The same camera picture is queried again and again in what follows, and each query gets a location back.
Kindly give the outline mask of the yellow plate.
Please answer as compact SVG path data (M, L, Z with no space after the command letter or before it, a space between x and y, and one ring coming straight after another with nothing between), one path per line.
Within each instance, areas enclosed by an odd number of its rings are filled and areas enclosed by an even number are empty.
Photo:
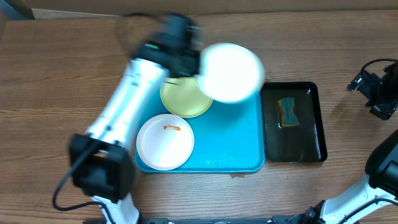
M169 112L182 118L199 116L213 103L199 89L194 77L168 78L160 88L160 98Z

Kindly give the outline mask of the green yellow sponge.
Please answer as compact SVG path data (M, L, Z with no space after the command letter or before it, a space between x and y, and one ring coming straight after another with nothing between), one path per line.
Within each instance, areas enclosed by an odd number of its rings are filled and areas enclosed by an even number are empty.
M285 97L277 101L279 110L279 124L283 129L293 129L300 126L299 120L295 115L295 99Z

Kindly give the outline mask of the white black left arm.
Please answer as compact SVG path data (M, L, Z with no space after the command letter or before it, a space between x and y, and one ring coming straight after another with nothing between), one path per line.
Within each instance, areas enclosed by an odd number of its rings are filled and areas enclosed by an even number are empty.
M84 134L74 134L68 152L71 168L52 197L53 207L65 182L71 178L75 187L91 201L71 208L99 206L101 223L141 223L130 190L134 182L134 163L130 150L137 125L148 100L166 78L192 77L199 72L200 52L196 48L198 26L182 14L165 17L139 13L162 25L160 31L130 47L124 24L118 25L119 43L127 47L127 67L119 86L97 120Z

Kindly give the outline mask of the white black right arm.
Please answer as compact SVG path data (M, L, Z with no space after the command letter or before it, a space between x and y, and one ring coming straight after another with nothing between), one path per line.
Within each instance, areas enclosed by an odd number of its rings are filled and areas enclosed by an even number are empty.
M347 90L360 91L370 112L388 120L397 109L397 60L379 58L362 66ZM378 145L365 166L365 175L339 196L322 200L305 213L290 218L273 217L285 224L358 223L360 219L387 205L397 205L397 131Z

